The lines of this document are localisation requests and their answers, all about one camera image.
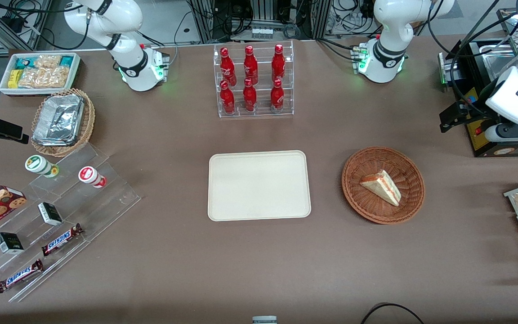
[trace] brown table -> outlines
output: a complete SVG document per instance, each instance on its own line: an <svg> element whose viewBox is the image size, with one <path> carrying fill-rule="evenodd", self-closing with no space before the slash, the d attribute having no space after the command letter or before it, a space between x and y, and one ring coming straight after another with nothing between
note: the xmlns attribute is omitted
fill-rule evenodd
<svg viewBox="0 0 518 324"><path fill-rule="evenodd" d="M518 224L502 196L518 187L518 158L473 158L462 127L440 133L452 95L440 90L432 39L413 40L389 84L296 41L296 113L259 121L220 121L212 47L179 51L169 82L146 93L121 82L107 51L80 52L78 87L97 110L92 142L144 199L21 303L0 298L0 323L358 323L379 302L432 324L518 323ZM2 95L0 117L31 134L40 102ZM425 205L405 224L370 223L343 197L344 162L372 145L423 173ZM308 159L311 215L208 219L213 154L292 149ZM32 153L0 140L0 184L35 178L22 167ZM413 322L383 309L369 323L381 318Z"/></svg>

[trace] snickers bar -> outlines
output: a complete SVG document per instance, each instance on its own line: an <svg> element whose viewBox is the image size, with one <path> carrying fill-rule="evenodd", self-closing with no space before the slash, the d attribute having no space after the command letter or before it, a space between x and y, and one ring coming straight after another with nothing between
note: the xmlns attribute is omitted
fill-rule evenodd
<svg viewBox="0 0 518 324"><path fill-rule="evenodd" d="M27 277L29 277L33 273L36 273L37 271L43 271L43 263L40 259L37 259L37 261L35 261L35 263L33 263L31 266L26 267L22 271L19 271L18 273L13 275L13 277L9 277L7 280L0 281L0 293L3 293L11 286L15 285L21 280L26 279Z"/></svg>
<svg viewBox="0 0 518 324"><path fill-rule="evenodd" d="M61 248L61 246L69 242L72 238L78 236L78 234L80 234L81 232L83 232L83 229L81 228L81 225L77 223L67 232L63 233L59 238L56 238L51 243L47 244L46 246L43 246L41 248L43 250L43 256L49 256L49 254Z"/></svg>

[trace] round wicker basket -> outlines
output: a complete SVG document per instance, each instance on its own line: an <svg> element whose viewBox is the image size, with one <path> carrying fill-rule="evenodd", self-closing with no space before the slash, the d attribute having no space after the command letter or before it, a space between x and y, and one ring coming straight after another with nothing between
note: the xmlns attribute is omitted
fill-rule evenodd
<svg viewBox="0 0 518 324"><path fill-rule="evenodd" d="M62 158L71 153L72 151L76 150L76 148L80 147L81 145L84 145L85 143L89 142L89 138L91 137L91 133L93 132L93 123L95 123L95 108L93 107L93 103L91 102L91 100L89 100L89 97L87 96L87 94L85 94L85 92L78 89L63 90L57 92L56 94L52 94L51 96L66 95L78 95L82 96L85 99L84 114L81 117L79 139L72 146L43 146L36 144L35 142L33 142L33 140L31 140L31 144L33 144L33 147L35 147L35 150L37 150L37 152L41 154ZM37 109L37 112L35 113L35 118L33 119L33 123L31 123L31 131L35 131L35 126L37 125L37 121L39 120L39 114L41 113L41 107L43 107L43 103L45 103L45 100L43 100L41 105L39 105L39 109Z"/></svg>
<svg viewBox="0 0 518 324"><path fill-rule="evenodd" d="M385 170L401 192L399 207L384 201L359 182L362 177ZM398 224L409 220L421 209L425 199L425 183L421 172L403 153L372 146L353 154L341 176L343 193L361 216L379 224Z"/></svg>

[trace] white robotic arm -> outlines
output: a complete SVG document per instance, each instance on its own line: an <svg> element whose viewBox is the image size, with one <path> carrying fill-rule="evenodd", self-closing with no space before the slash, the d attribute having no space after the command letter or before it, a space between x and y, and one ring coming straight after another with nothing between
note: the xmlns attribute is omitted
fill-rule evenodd
<svg viewBox="0 0 518 324"><path fill-rule="evenodd" d="M119 65L123 80L136 91L150 90L166 79L169 58L154 49L143 49L132 32L143 23L143 14L133 0L79 0L66 9L82 8L64 13L69 27L109 50ZM88 9L91 10L88 24Z"/></svg>
<svg viewBox="0 0 518 324"><path fill-rule="evenodd" d="M374 6L376 20L383 24L379 39L361 43L358 58L358 72L369 80L385 83L393 80L401 70L405 51L413 39L415 21L427 20L429 9L434 17L447 14L455 0L377 0Z"/></svg>

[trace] coca-cola bottle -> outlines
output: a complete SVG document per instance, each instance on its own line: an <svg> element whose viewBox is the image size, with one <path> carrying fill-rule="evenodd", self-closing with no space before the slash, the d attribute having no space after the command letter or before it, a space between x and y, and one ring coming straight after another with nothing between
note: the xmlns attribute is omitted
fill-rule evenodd
<svg viewBox="0 0 518 324"><path fill-rule="evenodd" d="M253 84L259 82L259 70L257 67L257 58L253 55L253 46L245 46L245 61L243 62L245 68L245 77L250 78Z"/></svg>
<svg viewBox="0 0 518 324"><path fill-rule="evenodd" d="M255 87L253 87L253 81L251 78L245 79L243 98L245 99L245 109L250 113L254 112L257 107L257 91L255 90Z"/></svg>
<svg viewBox="0 0 518 324"><path fill-rule="evenodd" d="M227 115L233 115L235 113L235 97L233 96L233 92L229 89L229 84L225 80L221 80L219 85L221 86L219 96L221 97L223 109Z"/></svg>
<svg viewBox="0 0 518 324"><path fill-rule="evenodd" d="M235 86L237 84L237 77L235 76L235 64L229 57L229 50L226 47L222 47L221 53L221 74L223 79L229 83L229 86Z"/></svg>
<svg viewBox="0 0 518 324"><path fill-rule="evenodd" d="M281 88L281 79L276 79L273 82L273 89L271 89L271 111L273 113L281 113L283 110L284 94Z"/></svg>
<svg viewBox="0 0 518 324"><path fill-rule="evenodd" d="M275 45L275 55L273 56L273 61L271 61L271 70L273 82L278 78L282 80L285 76L285 58L283 57L283 45L281 44Z"/></svg>

